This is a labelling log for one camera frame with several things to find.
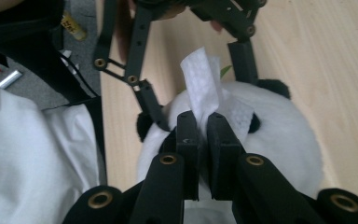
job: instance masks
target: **black cable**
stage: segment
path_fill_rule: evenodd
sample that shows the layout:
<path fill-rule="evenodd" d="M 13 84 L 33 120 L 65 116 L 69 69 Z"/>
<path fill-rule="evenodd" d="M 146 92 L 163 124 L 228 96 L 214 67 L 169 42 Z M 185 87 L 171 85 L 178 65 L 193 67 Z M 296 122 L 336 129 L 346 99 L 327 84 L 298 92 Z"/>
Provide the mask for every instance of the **black cable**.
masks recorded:
<path fill-rule="evenodd" d="M 76 68 L 76 66 L 71 62 L 71 60 L 69 60 L 67 57 L 65 57 L 65 55 L 61 54 L 60 52 L 58 52 L 60 54 L 60 57 L 64 60 L 66 60 L 69 65 L 71 65 L 71 67 L 75 70 L 76 74 L 78 75 L 78 77 L 80 78 L 80 80 L 83 82 L 83 84 L 87 87 L 87 89 L 89 89 L 90 92 L 92 92 L 92 94 L 95 97 L 98 97 L 100 95 L 97 94 L 97 92 L 95 92 L 92 87 L 89 85 L 89 83 L 87 83 L 86 79 L 81 75 L 80 71 Z"/>

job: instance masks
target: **panda plush toy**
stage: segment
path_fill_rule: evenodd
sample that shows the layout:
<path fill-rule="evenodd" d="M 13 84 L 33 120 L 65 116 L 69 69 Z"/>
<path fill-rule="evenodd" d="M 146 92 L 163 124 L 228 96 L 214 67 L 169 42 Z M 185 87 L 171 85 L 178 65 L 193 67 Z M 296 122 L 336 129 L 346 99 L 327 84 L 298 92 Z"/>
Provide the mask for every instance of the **panda plush toy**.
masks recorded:
<path fill-rule="evenodd" d="M 182 62 L 186 84 L 189 83 L 186 62 L 199 66 L 203 60 L 204 63 L 209 62 L 209 67 L 213 67 L 211 58 L 205 56 L 204 52 L 198 52 L 197 55 L 195 53 Z M 205 69 L 199 69 L 198 72 L 204 73 Z M 243 112 L 249 120 L 247 127 L 242 128 L 246 133 L 243 134 L 241 130 L 235 132 L 246 152 L 267 157 L 296 190 L 315 198 L 323 179 L 321 152 L 308 122 L 290 101 L 288 87 L 280 80 L 259 80 L 256 85 L 236 81 L 220 84 L 219 81 L 217 86 L 230 98 L 235 98 L 235 105 L 244 104 L 253 109 L 251 115 L 249 111 Z M 179 114 L 194 109 L 191 98 L 195 93 L 191 93 L 191 88 L 199 89 L 200 86 L 187 85 L 187 91 L 180 93 L 164 106 L 172 130 L 176 127 Z M 235 116 L 241 117 L 241 107 L 234 110 L 237 110 L 234 111 Z M 237 120 L 241 122 L 241 119 L 232 119 L 230 125 L 236 126 Z M 143 149 L 138 160 L 138 180 L 142 181 L 169 133 L 152 124 L 150 117 L 143 114 L 138 118 L 137 128 L 143 140 Z M 210 199 L 210 195 L 209 198 L 202 198 L 201 195 L 207 195 L 208 192 L 208 187 L 201 185 L 201 200 L 185 201 L 184 223 L 236 223 L 231 213 L 231 202 L 214 201 Z"/>

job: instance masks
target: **white plush fabric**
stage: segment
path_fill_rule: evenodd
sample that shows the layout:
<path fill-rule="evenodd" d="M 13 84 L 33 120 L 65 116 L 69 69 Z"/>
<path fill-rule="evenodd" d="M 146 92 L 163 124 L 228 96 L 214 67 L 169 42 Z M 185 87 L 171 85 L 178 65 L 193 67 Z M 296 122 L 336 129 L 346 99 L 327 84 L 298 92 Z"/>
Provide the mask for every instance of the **white plush fabric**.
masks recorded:
<path fill-rule="evenodd" d="M 0 223 L 62 223 L 78 197 L 104 182 L 83 105 L 41 112 L 0 90 Z"/>
<path fill-rule="evenodd" d="M 271 91 L 245 83 L 223 83 L 222 87 L 251 106 L 261 120 L 256 133 L 248 134 L 246 139 L 237 136 L 245 150 L 269 158 L 297 190 L 315 197 L 323 178 L 321 152 L 312 129 L 293 103 Z M 177 116 L 190 109 L 187 92 L 179 94 L 166 107 L 173 129 Z M 167 135 L 155 124 L 150 128 L 138 161 L 138 180 L 145 178 L 151 160 Z M 234 219 L 230 213 L 230 204 L 226 202 L 218 202 L 218 205 L 211 201 L 202 204 L 186 202 L 185 221 L 232 223 Z M 210 222 L 208 218 L 211 216 L 223 220 Z"/>

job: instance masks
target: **table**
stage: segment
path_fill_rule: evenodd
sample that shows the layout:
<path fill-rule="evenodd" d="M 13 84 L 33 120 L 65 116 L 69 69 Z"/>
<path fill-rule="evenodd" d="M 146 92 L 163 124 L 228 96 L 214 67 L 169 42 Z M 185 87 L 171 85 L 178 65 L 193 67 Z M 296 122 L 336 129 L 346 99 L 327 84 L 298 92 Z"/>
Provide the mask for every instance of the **table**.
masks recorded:
<path fill-rule="evenodd" d="M 97 1 L 97 10 L 101 12 Z M 358 195 L 358 1 L 270 0 L 256 18 L 252 38 L 260 78 L 285 82 L 320 143 L 325 179 Z M 227 43 L 208 24 L 187 11 L 152 24 L 143 78 L 167 104 L 184 88 L 179 63 L 195 49 L 229 65 Z M 112 56 L 117 58 L 116 48 Z M 228 74 L 225 81 L 232 80 Z M 135 184 L 141 143 L 135 122 L 140 112 L 131 89 L 101 74 L 109 184 L 126 190 Z"/>

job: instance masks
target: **chair leg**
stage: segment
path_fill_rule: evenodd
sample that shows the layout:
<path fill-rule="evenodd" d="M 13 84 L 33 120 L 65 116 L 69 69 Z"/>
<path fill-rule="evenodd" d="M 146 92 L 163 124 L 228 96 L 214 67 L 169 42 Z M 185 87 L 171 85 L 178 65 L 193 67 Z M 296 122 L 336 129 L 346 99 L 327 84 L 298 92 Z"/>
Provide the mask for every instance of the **chair leg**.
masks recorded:
<path fill-rule="evenodd" d="M 0 53 L 27 67 L 71 103 L 90 98 L 61 61 L 47 32 L 0 44 Z"/>

